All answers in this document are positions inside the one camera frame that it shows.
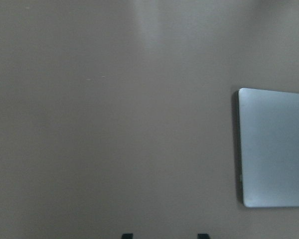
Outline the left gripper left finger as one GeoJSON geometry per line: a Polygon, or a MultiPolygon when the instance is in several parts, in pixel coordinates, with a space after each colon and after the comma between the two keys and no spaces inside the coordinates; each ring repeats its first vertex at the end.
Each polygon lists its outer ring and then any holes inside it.
{"type": "Polygon", "coordinates": [[[133,233],[122,234],[121,239],[133,239],[133,233]]]}

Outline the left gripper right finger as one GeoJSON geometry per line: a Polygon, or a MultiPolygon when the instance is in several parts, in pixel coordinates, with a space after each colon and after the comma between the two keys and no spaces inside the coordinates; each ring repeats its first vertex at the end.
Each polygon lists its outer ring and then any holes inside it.
{"type": "Polygon", "coordinates": [[[197,234],[197,239],[210,239],[209,234],[197,234]]]}

